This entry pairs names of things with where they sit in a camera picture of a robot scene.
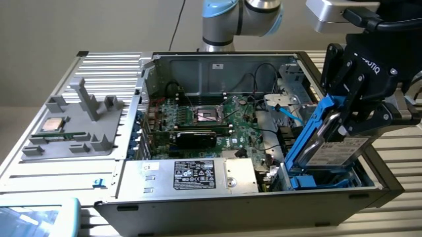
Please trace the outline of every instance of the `screw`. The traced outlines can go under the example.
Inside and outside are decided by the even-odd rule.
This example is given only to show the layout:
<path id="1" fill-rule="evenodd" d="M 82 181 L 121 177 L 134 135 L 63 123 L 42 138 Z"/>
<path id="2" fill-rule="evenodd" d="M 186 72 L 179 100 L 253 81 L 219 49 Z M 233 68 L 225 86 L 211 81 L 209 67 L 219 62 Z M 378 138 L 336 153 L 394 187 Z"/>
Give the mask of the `screw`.
<path id="1" fill-rule="evenodd" d="M 397 75 L 397 74 L 398 74 L 398 71 L 397 71 L 394 68 L 392 68 L 390 74 L 392 74 L 392 75 Z"/>

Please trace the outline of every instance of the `metal rail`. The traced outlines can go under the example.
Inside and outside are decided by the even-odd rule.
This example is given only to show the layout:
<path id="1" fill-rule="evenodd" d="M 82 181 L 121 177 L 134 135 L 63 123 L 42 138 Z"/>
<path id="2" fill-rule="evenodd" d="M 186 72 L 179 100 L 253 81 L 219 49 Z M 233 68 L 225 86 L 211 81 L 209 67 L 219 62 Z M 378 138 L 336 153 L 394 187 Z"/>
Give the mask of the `metal rail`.
<path id="1" fill-rule="evenodd" d="M 325 51 L 309 51 L 309 55 L 322 70 Z M 67 72 L 54 94 L 64 93 L 68 102 L 78 102 L 76 93 L 64 85 L 68 76 L 74 73 L 83 76 L 87 90 L 96 98 L 114 94 L 125 100 L 127 107 L 121 119 L 121 123 L 125 124 L 135 82 L 141 76 L 139 60 L 147 59 L 149 56 L 151 55 L 142 53 L 90 53 L 86 58 L 74 62 L 74 68 Z M 119 237 L 113 226 L 92 208 L 94 201 L 113 193 L 110 189 L 94 189 L 91 184 L 98 178 L 105 178 L 107 184 L 111 184 L 113 173 L 119 168 L 114 157 L 32 162 L 23 162 L 15 157 L 26 137 L 31 134 L 31 127 L 43 117 L 43 113 L 44 108 L 0 166 L 0 193 L 3 193 L 0 198 L 20 196 L 36 198 L 46 194 L 79 197 L 83 204 L 79 236 Z M 203 237 L 422 236 L 422 130 L 410 127 L 389 132 L 374 142 L 374 147 L 406 189 L 406 192 L 382 208 L 362 210 L 338 227 L 217 234 Z"/>

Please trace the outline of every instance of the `white wall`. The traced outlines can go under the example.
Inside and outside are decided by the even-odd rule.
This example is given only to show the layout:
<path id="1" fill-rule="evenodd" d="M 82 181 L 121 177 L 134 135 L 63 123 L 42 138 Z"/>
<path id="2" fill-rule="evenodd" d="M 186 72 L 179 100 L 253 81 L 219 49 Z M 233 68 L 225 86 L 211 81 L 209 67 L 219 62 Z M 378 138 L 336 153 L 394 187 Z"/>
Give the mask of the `white wall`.
<path id="1" fill-rule="evenodd" d="M 344 35 L 313 31 L 306 0 L 285 0 L 274 36 L 237 37 L 237 50 L 325 49 Z M 0 106 L 40 106 L 80 50 L 167 50 L 182 0 L 0 0 Z M 187 0 L 173 50 L 202 41 L 202 0 Z"/>

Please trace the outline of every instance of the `power supply label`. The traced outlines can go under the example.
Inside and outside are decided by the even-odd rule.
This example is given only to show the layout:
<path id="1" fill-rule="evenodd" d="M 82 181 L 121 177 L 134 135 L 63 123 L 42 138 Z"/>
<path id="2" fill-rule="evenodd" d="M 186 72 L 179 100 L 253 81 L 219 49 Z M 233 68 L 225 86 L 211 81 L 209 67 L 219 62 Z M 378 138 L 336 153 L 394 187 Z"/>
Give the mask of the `power supply label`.
<path id="1" fill-rule="evenodd" d="M 306 165 L 342 165 L 366 141 L 365 137 L 346 137 L 342 142 L 324 143 Z"/>
<path id="2" fill-rule="evenodd" d="M 173 187 L 175 190 L 215 189 L 214 160 L 177 161 Z"/>

